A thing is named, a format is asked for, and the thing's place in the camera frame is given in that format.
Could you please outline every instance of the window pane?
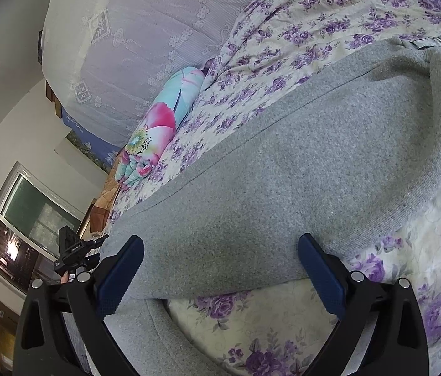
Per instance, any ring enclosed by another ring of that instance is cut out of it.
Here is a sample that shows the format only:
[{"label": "window pane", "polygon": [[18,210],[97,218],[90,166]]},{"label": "window pane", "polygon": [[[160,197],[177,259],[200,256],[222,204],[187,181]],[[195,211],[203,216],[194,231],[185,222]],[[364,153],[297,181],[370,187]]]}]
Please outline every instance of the window pane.
[{"label": "window pane", "polygon": [[0,221],[0,275],[27,293],[31,281],[41,278],[47,284],[58,283],[53,262],[34,250]]},{"label": "window pane", "polygon": [[50,254],[59,257],[59,229],[77,231],[81,222],[21,175],[1,211],[7,221]]}]

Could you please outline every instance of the floral bed sheet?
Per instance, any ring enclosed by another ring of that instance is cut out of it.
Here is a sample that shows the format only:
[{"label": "floral bed sheet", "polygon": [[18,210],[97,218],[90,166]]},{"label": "floral bed sheet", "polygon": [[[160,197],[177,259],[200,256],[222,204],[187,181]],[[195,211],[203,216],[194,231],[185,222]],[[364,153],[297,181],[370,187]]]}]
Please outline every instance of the floral bed sheet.
[{"label": "floral bed sheet", "polygon": [[[314,73],[376,40],[441,35],[441,0],[254,0],[215,57],[192,112],[148,179],[119,194],[106,228]],[[441,189],[420,216],[344,261],[371,280],[409,278],[441,372]],[[233,374],[300,375],[336,322],[309,279],[168,301],[170,316]],[[368,335],[344,374],[362,359]]]}]

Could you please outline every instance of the window frame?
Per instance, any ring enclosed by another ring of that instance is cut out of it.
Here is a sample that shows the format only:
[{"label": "window frame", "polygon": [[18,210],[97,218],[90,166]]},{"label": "window frame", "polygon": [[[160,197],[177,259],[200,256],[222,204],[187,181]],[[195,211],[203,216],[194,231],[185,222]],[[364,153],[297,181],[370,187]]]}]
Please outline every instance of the window frame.
[{"label": "window frame", "polygon": [[[66,200],[62,199],[61,197],[57,196],[57,194],[53,193],[50,189],[48,189],[44,184],[42,184],[37,178],[35,178],[24,166],[22,166],[21,163],[18,161],[13,166],[12,170],[8,174],[7,179],[5,180],[2,188],[0,189],[0,221],[10,228],[22,241],[26,242],[29,246],[34,248],[36,251],[38,251],[40,254],[45,256],[47,259],[54,262],[57,260],[55,256],[50,254],[47,250],[42,248],[41,246],[37,245],[34,241],[29,239],[26,235],[24,235],[21,231],[19,231],[14,225],[12,225],[4,216],[1,215],[1,212],[4,208],[4,205],[8,199],[8,196],[10,195],[13,186],[19,179],[19,177],[22,176],[23,179],[26,179],[29,181],[29,183],[34,186],[39,192],[44,194],[49,200],[51,200],[53,203],[57,204],[57,206],[64,209],[66,212],[70,213],[72,216],[74,216],[76,219],[78,219],[81,222],[81,225],[83,225],[83,219],[85,214],[72,206],[70,203],[68,203]],[[14,286],[10,281],[8,281],[6,278],[4,278],[0,274],[0,281],[6,285],[10,290],[12,290],[15,294],[19,295],[22,298],[26,297],[26,294],[19,290],[16,286]]]}]

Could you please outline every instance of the window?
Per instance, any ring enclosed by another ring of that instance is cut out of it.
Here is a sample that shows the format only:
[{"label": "window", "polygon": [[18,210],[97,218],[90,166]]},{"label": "window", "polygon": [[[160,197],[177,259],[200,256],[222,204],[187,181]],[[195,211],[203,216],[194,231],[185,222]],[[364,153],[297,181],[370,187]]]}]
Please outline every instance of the window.
[{"label": "window", "polygon": [[0,278],[24,294],[36,278],[58,282],[59,229],[77,231],[82,215],[17,163],[0,192]]}]

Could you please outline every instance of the metal screw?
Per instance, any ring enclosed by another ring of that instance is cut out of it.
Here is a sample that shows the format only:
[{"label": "metal screw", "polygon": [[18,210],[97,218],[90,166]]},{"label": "metal screw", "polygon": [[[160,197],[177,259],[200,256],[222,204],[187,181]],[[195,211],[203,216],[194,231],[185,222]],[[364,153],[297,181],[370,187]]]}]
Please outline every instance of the metal screw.
[{"label": "metal screw", "polygon": [[356,281],[357,283],[361,283],[363,280],[365,280],[365,276],[361,271],[353,271],[351,273],[351,278],[353,281]]},{"label": "metal screw", "polygon": [[398,284],[399,284],[401,287],[403,287],[403,288],[408,288],[408,287],[410,287],[410,281],[407,280],[406,278],[400,278],[400,279],[398,280]]},{"label": "metal screw", "polygon": [[83,273],[78,274],[78,278],[77,280],[80,283],[86,283],[87,281],[90,280],[90,273],[88,271],[84,271]]},{"label": "metal screw", "polygon": [[43,280],[41,278],[37,278],[36,280],[33,281],[33,283],[31,284],[31,286],[33,288],[40,288],[43,285]]}]

